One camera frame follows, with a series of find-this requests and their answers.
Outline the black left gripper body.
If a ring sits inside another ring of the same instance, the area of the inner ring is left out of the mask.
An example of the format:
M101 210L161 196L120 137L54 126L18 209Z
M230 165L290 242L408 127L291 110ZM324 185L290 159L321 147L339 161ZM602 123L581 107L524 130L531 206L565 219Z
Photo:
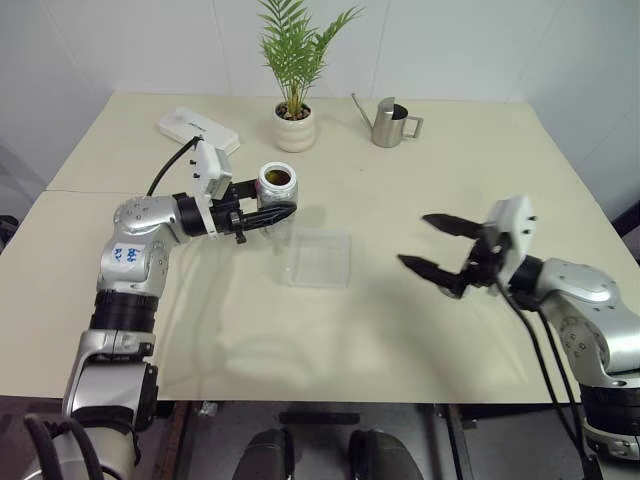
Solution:
M237 244L246 242L243 230L244 212L237 198L236 184L231 183L220 200L214 200L211 214L218 233L233 234Z

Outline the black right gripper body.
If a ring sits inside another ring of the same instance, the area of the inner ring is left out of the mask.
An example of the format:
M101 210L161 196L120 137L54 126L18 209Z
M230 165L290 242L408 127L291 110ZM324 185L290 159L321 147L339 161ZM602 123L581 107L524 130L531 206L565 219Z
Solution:
M452 296L460 299L469 286L490 288L497 282L497 277L506 260L508 252L508 236L494 226L478 225L474 230L475 240L472 249L460 272Z

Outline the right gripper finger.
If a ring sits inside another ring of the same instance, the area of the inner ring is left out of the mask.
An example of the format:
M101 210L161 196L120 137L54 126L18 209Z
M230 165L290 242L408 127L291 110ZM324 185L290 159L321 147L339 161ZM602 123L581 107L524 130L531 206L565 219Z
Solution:
M460 274L443 270L437 264L422 257L399 254L397 258L406 268L438 286L447 296L455 299L463 297L466 284Z
M422 216L422 220L437 230L455 237L477 239L483 229L482 224L443 213L426 214Z

